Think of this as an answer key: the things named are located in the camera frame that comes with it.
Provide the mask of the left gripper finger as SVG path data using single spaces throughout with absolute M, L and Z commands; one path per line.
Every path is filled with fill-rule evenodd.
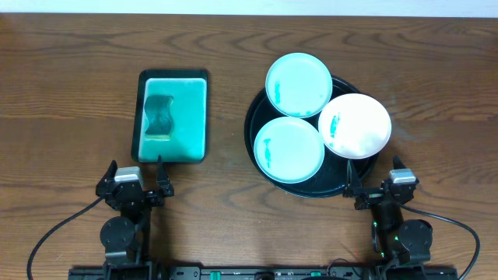
M 116 172 L 117 172 L 117 163 L 115 160 L 112 160 L 109 167 L 107 168 L 107 171 L 100 180 L 100 186 L 106 187 L 108 184 L 112 183 L 114 181 L 114 176 Z
M 164 169 L 162 156 L 158 156 L 157 160 L 157 171 L 156 171 L 156 182 L 162 190 L 170 189 L 170 178 L 167 175 L 167 172 Z

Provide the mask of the white plate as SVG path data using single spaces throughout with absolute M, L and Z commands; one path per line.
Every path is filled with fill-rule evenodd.
M 392 130 L 387 109 L 361 93 L 331 100 L 320 113 L 317 126 L 325 146 L 347 159 L 365 159 L 379 153 Z

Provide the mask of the mint plate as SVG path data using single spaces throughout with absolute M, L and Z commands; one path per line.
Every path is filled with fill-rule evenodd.
M 290 53 L 269 68 L 265 92 L 280 113 L 308 118 L 320 113 L 331 99 L 333 79 L 320 59 L 311 54 Z
M 265 124 L 256 134 L 253 150 L 262 172 L 284 184 L 310 179 L 325 156 L 317 129 L 296 117 L 278 117 Z

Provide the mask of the green scouring sponge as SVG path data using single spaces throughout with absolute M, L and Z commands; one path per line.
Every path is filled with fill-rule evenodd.
M 169 141 L 174 130 L 174 122 L 170 113 L 172 96 L 153 95 L 146 99 L 144 111 L 149 122 L 146 137 Z

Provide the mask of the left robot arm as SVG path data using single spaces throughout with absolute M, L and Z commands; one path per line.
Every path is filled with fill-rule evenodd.
M 115 161 L 96 185 L 96 195 L 113 210 L 120 212 L 104 223 L 100 242 L 105 248 L 105 279 L 168 279 L 167 269 L 149 259 L 151 213 L 174 196 L 174 188 L 157 159 L 158 188 L 143 189 L 144 180 L 137 166 L 119 168 Z

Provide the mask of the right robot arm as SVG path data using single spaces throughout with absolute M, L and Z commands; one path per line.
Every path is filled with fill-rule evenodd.
M 419 180 L 396 156 L 393 170 L 379 187 L 364 187 L 351 160 L 347 163 L 345 198 L 356 210 L 369 210 L 374 250 L 383 260 L 361 272 L 362 279 L 425 279 L 423 263 L 430 259 L 432 226 L 422 219 L 405 220 L 402 207 L 414 198 Z

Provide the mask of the rectangular dark green tray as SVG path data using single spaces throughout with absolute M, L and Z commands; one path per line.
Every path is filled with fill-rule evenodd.
M 146 69 L 139 74 L 131 156 L 137 163 L 197 163 L 205 158 L 209 73 L 203 68 Z M 174 130 L 169 141 L 146 137 L 149 96 L 172 96 Z

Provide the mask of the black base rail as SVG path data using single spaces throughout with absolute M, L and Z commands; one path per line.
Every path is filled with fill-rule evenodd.
M 73 268 L 69 280 L 162 279 L 162 280 L 299 280 L 299 279 L 376 279 L 362 268 Z

